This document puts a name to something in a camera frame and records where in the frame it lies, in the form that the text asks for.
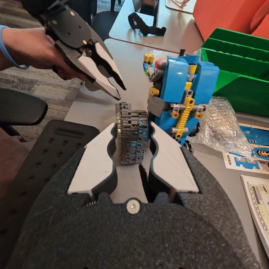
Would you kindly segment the black perforated pad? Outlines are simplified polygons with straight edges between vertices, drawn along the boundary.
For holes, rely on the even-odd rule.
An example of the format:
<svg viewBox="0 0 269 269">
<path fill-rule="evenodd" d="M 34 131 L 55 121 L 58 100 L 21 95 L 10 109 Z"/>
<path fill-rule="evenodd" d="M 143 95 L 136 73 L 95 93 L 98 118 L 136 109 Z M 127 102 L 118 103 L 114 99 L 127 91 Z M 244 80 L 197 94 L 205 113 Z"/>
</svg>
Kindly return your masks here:
<svg viewBox="0 0 269 269">
<path fill-rule="evenodd" d="M 100 131 L 51 120 L 45 126 L 0 201 L 0 267 L 5 268 L 32 204 L 59 169 Z"/>
</svg>

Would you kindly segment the blue sticker sheet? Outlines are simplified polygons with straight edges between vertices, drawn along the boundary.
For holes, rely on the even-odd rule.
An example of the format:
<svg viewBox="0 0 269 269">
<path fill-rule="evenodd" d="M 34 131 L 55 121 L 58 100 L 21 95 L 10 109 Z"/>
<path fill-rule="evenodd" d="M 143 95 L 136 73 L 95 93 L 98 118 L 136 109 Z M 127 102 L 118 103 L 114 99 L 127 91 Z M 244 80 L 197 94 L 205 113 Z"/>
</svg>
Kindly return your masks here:
<svg viewBox="0 0 269 269">
<path fill-rule="evenodd" d="M 251 157 L 223 153 L 226 168 L 269 174 L 269 128 L 242 123 L 239 125 L 251 146 Z"/>
</svg>

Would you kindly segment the grey desk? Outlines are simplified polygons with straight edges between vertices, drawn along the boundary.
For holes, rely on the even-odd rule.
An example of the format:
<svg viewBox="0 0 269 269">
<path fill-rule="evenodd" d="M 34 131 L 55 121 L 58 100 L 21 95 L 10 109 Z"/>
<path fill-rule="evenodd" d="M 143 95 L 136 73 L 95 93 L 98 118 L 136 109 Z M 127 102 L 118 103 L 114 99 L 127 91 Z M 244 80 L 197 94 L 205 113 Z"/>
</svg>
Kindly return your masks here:
<svg viewBox="0 0 269 269">
<path fill-rule="evenodd" d="M 150 52 L 151 48 L 115 39 L 107 39 L 105 44 L 113 56 L 126 87 L 126 91 L 118 88 L 121 101 L 131 103 L 133 109 L 146 110 L 151 84 L 143 72 L 142 65 L 144 53 Z M 65 121 L 94 126 L 102 132 L 116 121 L 115 103 L 118 103 L 118 101 L 103 91 L 91 92 L 82 86 L 65 117 Z M 267 255 L 253 223 L 240 178 L 242 174 L 268 179 L 268 175 L 227 169 L 221 152 L 203 144 L 192 143 L 192 146 L 194 156 L 220 183 L 237 210 L 256 259 L 263 268 L 268 268 Z M 120 166 L 118 149 L 113 158 L 116 163 L 118 184 L 115 191 L 110 195 L 112 201 L 123 203 L 136 197 L 145 203 L 147 200 L 138 165 Z"/>
</svg>

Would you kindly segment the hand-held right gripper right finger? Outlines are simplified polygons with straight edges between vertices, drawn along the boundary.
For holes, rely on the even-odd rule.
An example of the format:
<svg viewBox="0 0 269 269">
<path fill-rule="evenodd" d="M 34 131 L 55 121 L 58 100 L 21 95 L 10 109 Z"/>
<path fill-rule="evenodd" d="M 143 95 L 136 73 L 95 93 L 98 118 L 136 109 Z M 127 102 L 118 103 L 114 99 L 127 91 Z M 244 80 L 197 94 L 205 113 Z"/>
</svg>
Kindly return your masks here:
<svg viewBox="0 0 269 269">
<path fill-rule="evenodd" d="M 186 162 L 181 145 L 154 122 L 150 122 L 149 186 L 154 193 L 194 192 L 199 188 Z"/>
</svg>

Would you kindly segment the instruction booklet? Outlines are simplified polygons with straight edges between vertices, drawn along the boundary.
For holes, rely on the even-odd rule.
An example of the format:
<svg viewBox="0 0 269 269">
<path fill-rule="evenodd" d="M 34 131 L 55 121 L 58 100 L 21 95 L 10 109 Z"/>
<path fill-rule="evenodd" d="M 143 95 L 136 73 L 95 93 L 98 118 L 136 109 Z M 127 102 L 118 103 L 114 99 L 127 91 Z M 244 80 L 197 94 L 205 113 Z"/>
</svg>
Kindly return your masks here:
<svg viewBox="0 0 269 269">
<path fill-rule="evenodd" d="M 269 180 L 240 175 L 250 212 L 269 257 Z"/>
</svg>

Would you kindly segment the person's left forearm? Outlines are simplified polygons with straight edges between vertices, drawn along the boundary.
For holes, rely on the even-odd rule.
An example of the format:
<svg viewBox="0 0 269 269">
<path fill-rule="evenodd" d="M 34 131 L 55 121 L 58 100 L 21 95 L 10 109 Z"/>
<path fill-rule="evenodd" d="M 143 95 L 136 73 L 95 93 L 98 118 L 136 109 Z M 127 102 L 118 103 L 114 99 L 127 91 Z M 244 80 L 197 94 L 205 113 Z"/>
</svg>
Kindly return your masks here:
<svg viewBox="0 0 269 269">
<path fill-rule="evenodd" d="M 11 28 L 4 28 L 2 30 L 2 39 L 5 44 L 6 49 L 8 50 L 9 54 L 12 57 L 12 50 L 13 50 L 13 37 L 12 37 L 12 29 Z M 5 58 L 3 53 L 0 51 L 0 70 L 5 70 L 13 65 Z"/>
</svg>

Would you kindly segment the orange chair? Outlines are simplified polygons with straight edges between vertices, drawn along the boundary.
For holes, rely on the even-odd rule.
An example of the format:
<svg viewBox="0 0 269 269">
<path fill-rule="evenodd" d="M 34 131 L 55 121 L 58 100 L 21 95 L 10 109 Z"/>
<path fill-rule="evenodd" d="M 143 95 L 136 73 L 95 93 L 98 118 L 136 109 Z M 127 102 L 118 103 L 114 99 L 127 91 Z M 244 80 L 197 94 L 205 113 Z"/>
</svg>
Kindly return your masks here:
<svg viewBox="0 0 269 269">
<path fill-rule="evenodd" d="M 193 10 L 205 41 L 216 28 L 269 38 L 268 0 L 197 0 Z"/>
</svg>

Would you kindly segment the green plastic bin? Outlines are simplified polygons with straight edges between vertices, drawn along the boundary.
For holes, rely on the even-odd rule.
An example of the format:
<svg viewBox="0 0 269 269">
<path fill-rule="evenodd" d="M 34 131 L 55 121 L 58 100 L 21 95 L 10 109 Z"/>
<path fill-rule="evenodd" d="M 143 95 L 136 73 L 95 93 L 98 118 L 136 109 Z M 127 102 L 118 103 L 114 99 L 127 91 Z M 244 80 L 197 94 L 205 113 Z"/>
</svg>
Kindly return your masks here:
<svg viewBox="0 0 269 269">
<path fill-rule="evenodd" d="M 216 28 L 201 46 L 201 60 L 219 67 L 213 96 L 237 112 L 269 116 L 269 40 Z"/>
</svg>

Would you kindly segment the blue toy robot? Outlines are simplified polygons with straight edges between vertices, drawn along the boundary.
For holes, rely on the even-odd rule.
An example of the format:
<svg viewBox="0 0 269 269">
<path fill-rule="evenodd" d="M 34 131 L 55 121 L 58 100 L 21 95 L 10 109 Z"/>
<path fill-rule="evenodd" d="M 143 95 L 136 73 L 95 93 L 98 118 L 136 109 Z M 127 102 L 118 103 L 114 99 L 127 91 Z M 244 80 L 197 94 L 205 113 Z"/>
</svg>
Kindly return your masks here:
<svg viewBox="0 0 269 269">
<path fill-rule="evenodd" d="M 200 131 L 199 121 L 213 96 L 220 69 L 198 55 L 184 53 L 182 49 L 179 56 L 163 60 L 145 53 L 143 71 L 152 83 L 147 99 L 149 122 L 193 153 L 187 138 Z"/>
</svg>

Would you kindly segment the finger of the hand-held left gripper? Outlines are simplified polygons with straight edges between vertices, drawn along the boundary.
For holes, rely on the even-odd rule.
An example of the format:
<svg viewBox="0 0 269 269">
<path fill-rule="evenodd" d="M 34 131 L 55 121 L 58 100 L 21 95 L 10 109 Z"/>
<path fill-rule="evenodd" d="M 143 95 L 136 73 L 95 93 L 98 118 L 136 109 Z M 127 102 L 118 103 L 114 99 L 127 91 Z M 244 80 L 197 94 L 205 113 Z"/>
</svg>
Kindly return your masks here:
<svg viewBox="0 0 269 269">
<path fill-rule="evenodd" d="M 126 90 L 122 76 L 120 75 L 119 70 L 111 55 L 99 42 L 95 43 L 95 50 L 98 70 L 101 72 L 101 74 L 106 78 L 113 78 L 123 90 Z"/>
<path fill-rule="evenodd" d="M 96 87 L 103 90 L 116 100 L 120 100 L 120 95 L 117 89 L 109 82 L 109 80 L 104 75 L 101 74 L 95 62 L 91 58 L 87 56 L 81 56 L 78 60 L 86 68 L 86 70 L 94 76 L 95 82 L 93 84 Z"/>
</svg>

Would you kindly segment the person's left hand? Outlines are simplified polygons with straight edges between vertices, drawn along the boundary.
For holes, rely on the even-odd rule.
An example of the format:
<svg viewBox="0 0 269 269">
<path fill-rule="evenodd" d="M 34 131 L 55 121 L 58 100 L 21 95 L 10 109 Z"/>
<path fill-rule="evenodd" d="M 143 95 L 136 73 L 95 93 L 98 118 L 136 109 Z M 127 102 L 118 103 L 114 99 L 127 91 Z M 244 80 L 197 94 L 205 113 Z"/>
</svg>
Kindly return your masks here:
<svg viewBox="0 0 269 269">
<path fill-rule="evenodd" d="M 44 28 L 12 29 L 12 58 L 18 65 L 28 65 L 37 69 L 51 69 L 64 80 L 86 77 L 72 70 L 62 54 L 54 47 L 45 34 Z"/>
</svg>

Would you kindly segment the neighbouring grey table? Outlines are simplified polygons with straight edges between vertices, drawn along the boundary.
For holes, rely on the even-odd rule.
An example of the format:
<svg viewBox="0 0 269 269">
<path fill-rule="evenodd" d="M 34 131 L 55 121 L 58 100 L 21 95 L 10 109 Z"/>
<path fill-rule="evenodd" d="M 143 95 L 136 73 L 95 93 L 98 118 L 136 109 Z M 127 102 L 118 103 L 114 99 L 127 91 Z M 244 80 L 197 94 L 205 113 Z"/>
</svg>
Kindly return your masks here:
<svg viewBox="0 0 269 269">
<path fill-rule="evenodd" d="M 191 14 L 166 8 L 165 0 L 159 1 L 157 27 L 166 27 L 163 37 L 148 35 L 144 37 L 139 30 L 132 30 L 128 15 L 135 11 L 133 1 L 126 0 L 109 32 L 108 41 L 113 39 L 154 49 L 179 53 L 185 49 L 191 55 L 203 44 L 203 38 Z"/>
</svg>

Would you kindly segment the black plastic bracket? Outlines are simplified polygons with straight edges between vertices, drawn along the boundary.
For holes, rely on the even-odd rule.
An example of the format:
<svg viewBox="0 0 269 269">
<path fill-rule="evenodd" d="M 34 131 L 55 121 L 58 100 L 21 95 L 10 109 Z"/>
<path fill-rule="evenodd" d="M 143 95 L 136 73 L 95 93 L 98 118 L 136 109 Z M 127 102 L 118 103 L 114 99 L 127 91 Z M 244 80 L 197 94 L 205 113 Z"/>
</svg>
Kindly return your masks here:
<svg viewBox="0 0 269 269">
<path fill-rule="evenodd" d="M 147 36 L 148 34 L 164 36 L 166 33 L 165 27 L 158 28 L 156 26 L 157 15 L 154 15 L 153 26 L 146 25 L 143 19 L 136 12 L 133 12 L 128 16 L 128 21 L 132 30 L 139 29 L 143 36 Z"/>
</svg>

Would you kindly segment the blue wristband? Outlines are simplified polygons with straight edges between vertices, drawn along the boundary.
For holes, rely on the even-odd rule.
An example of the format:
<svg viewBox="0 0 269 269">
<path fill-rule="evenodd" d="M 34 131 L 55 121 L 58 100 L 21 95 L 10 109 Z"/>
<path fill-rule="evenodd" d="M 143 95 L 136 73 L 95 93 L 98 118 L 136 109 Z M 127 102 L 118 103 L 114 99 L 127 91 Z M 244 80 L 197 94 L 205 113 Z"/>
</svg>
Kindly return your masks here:
<svg viewBox="0 0 269 269">
<path fill-rule="evenodd" d="M 5 58 L 15 67 L 19 68 L 19 69 L 24 69 L 24 70 L 27 70 L 29 68 L 28 65 L 24 65 L 24 66 L 20 66 L 18 65 L 11 57 L 11 55 L 9 54 L 8 50 L 6 49 L 5 47 L 5 44 L 3 42 L 3 39 L 2 39 L 2 30 L 4 28 L 9 28 L 8 26 L 5 26 L 5 25 L 0 25 L 0 50 L 1 52 L 3 53 L 3 55 L 5 56 Z"/>
</svg>

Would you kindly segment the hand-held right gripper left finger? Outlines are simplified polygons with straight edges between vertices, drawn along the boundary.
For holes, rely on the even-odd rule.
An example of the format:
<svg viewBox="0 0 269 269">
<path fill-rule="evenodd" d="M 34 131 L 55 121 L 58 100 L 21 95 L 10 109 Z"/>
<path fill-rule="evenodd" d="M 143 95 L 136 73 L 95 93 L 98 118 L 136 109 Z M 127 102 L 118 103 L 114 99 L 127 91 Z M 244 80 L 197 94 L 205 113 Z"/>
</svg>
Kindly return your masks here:
<svg viewBox="0 0 269 269">
<path fill-rule="evenodd" d="M 116 151 L 117 124 L 110 124 L 84 147 L 83 156 L 67 194 L 111 194 L 117 187 L 113 155 Z"/>
</svg>

